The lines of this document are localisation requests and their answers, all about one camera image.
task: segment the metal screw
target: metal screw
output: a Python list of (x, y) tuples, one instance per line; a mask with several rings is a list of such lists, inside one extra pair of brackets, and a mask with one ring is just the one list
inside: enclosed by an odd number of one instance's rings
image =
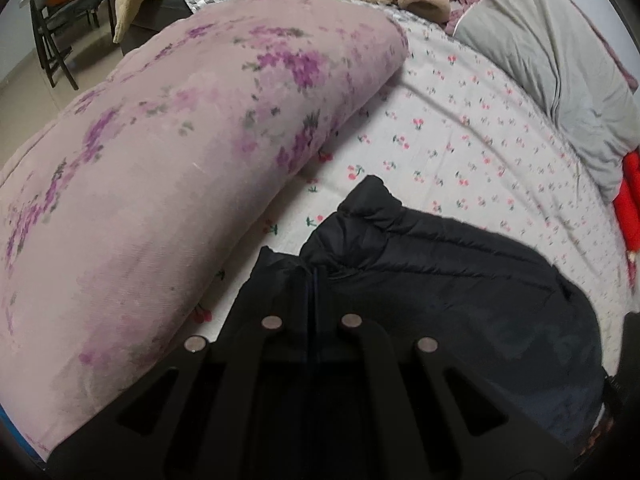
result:
[(362, 324), (362, 318), (358, 314), (345, 314), (341, 321), (347, 328), (357, 328)]
[(192, 335), (184, 342), (184, 349), (187, 352), (196, 353), (202, 350), (207, 345), (207, 340), (201, 335)]
[(277, 330), (282, 326), (282, 320), (278, 316), (267, 316), (262, 320), (262, 326), (267, 330)]
[(418, 348), (427, 354), (431, 354), (438, 349), (438, 342), (433, 337), (423, 337), (418, 341)]

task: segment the wall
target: wall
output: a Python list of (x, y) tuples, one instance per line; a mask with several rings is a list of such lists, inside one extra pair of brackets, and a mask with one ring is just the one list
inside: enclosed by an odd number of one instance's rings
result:
[(0, 81), (35, 48), (28, 4), (9, 0), (0, 14)]

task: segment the tile floor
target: tile floor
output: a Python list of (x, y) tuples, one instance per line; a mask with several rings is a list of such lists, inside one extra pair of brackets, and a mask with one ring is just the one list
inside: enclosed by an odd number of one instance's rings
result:
[(79, 20), (58, 41), (60, 50), (71, 44), (66, 58), (79, 90), (73, 90), (64, 74), (54, 74), (51, 88), (35, 53), (0, 89), (0, 168), (20, 145), (56, 117), (76, 96), (102, 81), (122, 59), (120, 47), (111, 42), (105, 9), (100, 9), (100, 28), (90, 29)]

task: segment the black puffer jacket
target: black puffer jacket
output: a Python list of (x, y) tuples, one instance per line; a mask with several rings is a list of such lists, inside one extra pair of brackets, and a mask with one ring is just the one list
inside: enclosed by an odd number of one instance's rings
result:
[(404, 208), (368, 176), (299, 258), (263, 249), (221, 338), (270, 313), (252, 294), (273, 304), (288, 276), (316, 267), (328, 274), (326, 308), (378, 322), (400, 360), (432, 336), (567, 446), (585, 444), (604, 384), (598, 323), (582, 291), (534, 250)]

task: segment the white bedsheet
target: white bedsheet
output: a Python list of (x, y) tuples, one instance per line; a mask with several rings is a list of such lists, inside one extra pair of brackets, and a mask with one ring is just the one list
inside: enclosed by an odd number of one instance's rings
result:
[(214, 340), (258, 250), (298, 254), (366, 174), (406, 206), (535, 247), (590, 298), (614, 373), (631, 309), (625, 249), (571, 147), (529, 97), (436, 25), (392, 12), (411, 57), (330, 139), (243, 237), (184, 326)]

